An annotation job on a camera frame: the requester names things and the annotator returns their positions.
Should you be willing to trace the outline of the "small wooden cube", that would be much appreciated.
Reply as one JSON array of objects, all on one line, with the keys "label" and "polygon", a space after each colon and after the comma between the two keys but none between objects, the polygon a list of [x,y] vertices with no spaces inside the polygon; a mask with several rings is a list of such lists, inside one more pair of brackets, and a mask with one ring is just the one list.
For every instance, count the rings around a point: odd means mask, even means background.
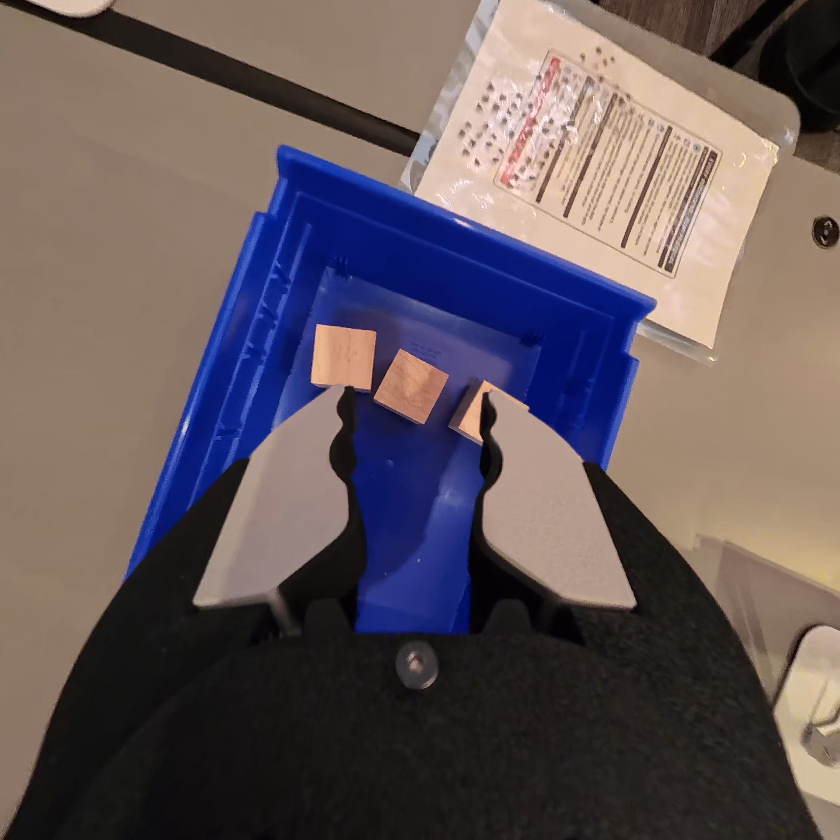
[{"label": "small wooden cube", "polygon": [[314,333],[310,383],[320,388],[351,386],[371,391],[376,332],[318,324]]},{"label": "small wooden cube", "polygon": [[373,395],[374,403],[424,425],[448,382],[448,374],[399,350]]}]

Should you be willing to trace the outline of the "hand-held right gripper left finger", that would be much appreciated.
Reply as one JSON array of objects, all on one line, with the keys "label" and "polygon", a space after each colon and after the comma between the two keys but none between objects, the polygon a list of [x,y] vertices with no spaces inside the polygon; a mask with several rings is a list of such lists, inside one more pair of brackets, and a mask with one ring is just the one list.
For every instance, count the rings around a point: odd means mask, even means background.
[{"label": "hand-held right gripper left finger", "polygon": [[201,611],[267,606],[299,634],[329,602],[350,631],[368,551],[353,475],[356,391],[333,385],[253,451],[192,604]]}]

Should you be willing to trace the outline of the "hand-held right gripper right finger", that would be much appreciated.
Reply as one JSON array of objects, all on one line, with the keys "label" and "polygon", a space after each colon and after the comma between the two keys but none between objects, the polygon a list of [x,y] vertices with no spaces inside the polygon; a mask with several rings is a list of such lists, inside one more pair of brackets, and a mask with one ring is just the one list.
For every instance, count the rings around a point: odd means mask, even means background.
[{"label": "hand-held right gripper right finger", "polygon": [[482,396],[479,469],[469,533],[469,623],[501,601],[527,615],[589,607],[631,612],[637,599],[583,459],[499,391]]}]

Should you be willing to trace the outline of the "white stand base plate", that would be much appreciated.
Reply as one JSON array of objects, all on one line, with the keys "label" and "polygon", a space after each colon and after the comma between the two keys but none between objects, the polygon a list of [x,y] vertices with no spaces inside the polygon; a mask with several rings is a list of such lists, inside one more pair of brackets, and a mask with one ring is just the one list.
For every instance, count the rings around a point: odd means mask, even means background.
[{"label": "white stand base plate", "polygon": [[110,9],[114,1],[28,1],[40,11],[66,18],[91,18]]}]

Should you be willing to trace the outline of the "blue plastic bin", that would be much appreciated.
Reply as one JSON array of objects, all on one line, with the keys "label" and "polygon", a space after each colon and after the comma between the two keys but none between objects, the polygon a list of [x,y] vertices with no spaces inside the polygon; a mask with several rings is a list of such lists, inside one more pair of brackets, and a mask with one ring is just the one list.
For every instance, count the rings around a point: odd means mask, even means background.
[{"label": "blue plastic bin", "polygon": [[250,224],[133,549],[136,570],[188,508],[319,394],[314,333],[376,333],[373,389],[404,350],[448,375],[425,424],[359,395],[368,560],[363,633],[468,628],[480,446],[448,427],[468,387],[526,403],[606,468],[638,362],[642,294],[394,187],[283,146]]}]

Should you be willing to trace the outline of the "printed sheet in plastic bag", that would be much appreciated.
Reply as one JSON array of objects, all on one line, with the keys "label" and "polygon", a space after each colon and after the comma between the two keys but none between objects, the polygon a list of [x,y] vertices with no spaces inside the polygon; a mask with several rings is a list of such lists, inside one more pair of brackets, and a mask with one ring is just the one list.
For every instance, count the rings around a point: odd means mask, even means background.
[{"label": "printed sheet in plastic bag", "polygon": [[655,300],[711,356],[780,148],[554,2],[480,2],[401,188]]}]

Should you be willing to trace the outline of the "dark chair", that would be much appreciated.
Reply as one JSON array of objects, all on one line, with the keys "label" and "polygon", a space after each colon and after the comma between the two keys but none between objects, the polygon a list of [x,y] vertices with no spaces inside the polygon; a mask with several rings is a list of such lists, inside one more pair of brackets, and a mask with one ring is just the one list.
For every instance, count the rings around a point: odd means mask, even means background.
[{"label": "dark chair", "polygon": [[838,1],[761,2],[710,59],[734,68],[773,25],[759,50],[758,81],[793,101],[803,133],[838,131]]}]

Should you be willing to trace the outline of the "wooden cube with blue tape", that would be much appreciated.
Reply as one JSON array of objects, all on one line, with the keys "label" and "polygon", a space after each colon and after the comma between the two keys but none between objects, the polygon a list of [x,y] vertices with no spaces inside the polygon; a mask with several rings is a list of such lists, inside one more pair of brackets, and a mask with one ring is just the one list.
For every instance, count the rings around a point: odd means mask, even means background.
[{"label": "wooden cube with blue tape", "polygon": [[529,411],[529,406],[516,399],[515,397],[502,391],[497,385],[493,385],[488,381],[475,380],[471,382],[465,389],[454,415],[451,417],[448,427],[463,438],[481,445],[482,437],[480,435],[480,418],[481,406],[484,394],[498,392],[507,397],[513,403],[516,403],[524,410]]}]

